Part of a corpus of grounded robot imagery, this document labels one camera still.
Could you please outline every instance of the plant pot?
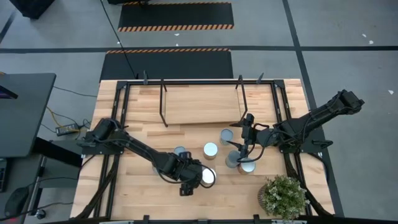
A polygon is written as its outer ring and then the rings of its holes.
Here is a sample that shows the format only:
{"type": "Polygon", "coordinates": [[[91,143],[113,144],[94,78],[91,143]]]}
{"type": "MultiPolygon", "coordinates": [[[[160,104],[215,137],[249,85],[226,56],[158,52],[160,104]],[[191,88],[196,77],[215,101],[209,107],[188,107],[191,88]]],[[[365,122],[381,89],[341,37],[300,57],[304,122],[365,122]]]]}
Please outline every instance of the plant pot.
{"type": "Polygon", "coordinates": [[[262,186],[259,190],[259,192],[257,193],[257,200],[259,202],[260,207],[266,211],[266,200],[264,198],[264,194],[266,191],[266,186],[262,186]]]}

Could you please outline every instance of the table leg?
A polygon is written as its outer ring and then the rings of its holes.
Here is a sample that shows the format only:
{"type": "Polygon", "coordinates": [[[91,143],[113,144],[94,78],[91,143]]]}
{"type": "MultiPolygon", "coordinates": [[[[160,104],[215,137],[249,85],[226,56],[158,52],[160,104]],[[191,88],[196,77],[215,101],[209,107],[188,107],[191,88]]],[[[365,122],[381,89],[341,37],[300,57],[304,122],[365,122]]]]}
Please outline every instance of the table leg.
{"type": "Polygon", "coordinates": [[[81,155],[68,151],[60,146],[56,146],[39,137],[35,140],[33,152],[75,167],[81,167],[81,162],[83,160],[81,155]]]}

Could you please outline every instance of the computer monitor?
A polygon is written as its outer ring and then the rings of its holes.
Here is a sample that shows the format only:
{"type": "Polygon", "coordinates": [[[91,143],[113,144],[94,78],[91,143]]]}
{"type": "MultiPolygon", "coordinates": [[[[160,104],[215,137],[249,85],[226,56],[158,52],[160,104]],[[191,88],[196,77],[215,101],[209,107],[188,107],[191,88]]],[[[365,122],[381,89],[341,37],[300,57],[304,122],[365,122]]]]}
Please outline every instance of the computer monitor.
{"type": "Polygon", "coordinates": [[[12,91],[6,89],[3,86],[0,86],[0,99],[16,99],[18,95],[13,93],[12,91]]]}

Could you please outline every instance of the cup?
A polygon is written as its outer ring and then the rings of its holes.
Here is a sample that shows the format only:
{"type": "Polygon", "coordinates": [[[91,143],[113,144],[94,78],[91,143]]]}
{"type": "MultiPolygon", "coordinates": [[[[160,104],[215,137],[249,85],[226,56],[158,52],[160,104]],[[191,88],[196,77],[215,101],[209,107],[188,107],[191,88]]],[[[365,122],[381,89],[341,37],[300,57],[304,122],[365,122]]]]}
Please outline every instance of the cup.
{"type": "Polygon", "coordinates": [[[225,158],[225,164],[229,168],[236,168],[239,165],[239,162],[236,162],[241,157],[241,154],[236,151],[232,150],[228,153],[228,156],[225,158]]]}
{"type": "Polygon", "coordinates": [[[232,141],[233,137],[234,133],[231,130],[229,130],[228,128],[223,129],[220,133],[220,143],[226,146],[229,144],[227,141],[232,141]]]}
{"type": "MultiPolygon", "coordinates": [[[[249,160],[251,160],[251,159],[249,159],[249,158],[241,159],[241,161],[249,161],[249,160]]],[[[238,165],[238,171],[239,171],[239,173],[241,173],[243,175],[247,175],[247,174],[253,172],[255,168],[256,168],[255,162],[242,162],[238,165]]]]}
{"type": "Polygon", "coordinates": [[[213,160],[218,152],[218,148],[217,145],[212,143],[212,142],[208,142],[205,144],[205,147],[203,148],[203,157],[207,160],[213,160]]]}
{"type": "Polygon", "coordinates": [[[206,187],[210,186],[210,185],[215,181],[215,177],[217,178],[216,172],[215,172],[213,169],[211,169],[211,170],[214,172],[214,175],[213,175],[213,173],[212,173],[209,169],[207,169],[207,168],[205,168],[205,169],[201,172],[201,184],[203,184],[203,185],[206,186],[206,187]]]}
{"type": "Polygon", "coordinates": [[[174,154],[176,154],[176,155],[180,155],[180,153],[181,152],[185,152],[186,150],[185,150],[185,148],[183,147],[183,146],[177,146],[175,149],[174,149],[174,154]]]}

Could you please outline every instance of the yellow cable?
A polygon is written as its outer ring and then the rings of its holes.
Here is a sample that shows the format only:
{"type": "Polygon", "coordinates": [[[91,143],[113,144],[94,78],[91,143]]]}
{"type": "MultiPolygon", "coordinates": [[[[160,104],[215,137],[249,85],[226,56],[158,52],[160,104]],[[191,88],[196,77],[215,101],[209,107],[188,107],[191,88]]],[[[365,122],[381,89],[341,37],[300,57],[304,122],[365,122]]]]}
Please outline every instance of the yellow cable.
{"type": "MultiPolygon", "coordinates": [[[[62,126],[60,123],[58,123],[58,121],[55,119],[54,112],[53,112],[49,107],[47,107],[47,109],[50,111],[51,117],[52,117],[53,121],[55,122],[55,124],[58,125],[58,127],[60,127],[60,128],[67,128],[67,127],[65,127],[65,126],[62,126]]],[[[68,129],[71,130],[71,131],[80,131],[80,130],[76,130],[76,129],[70,129],[70,128],[68,128],[68,129]]]]}

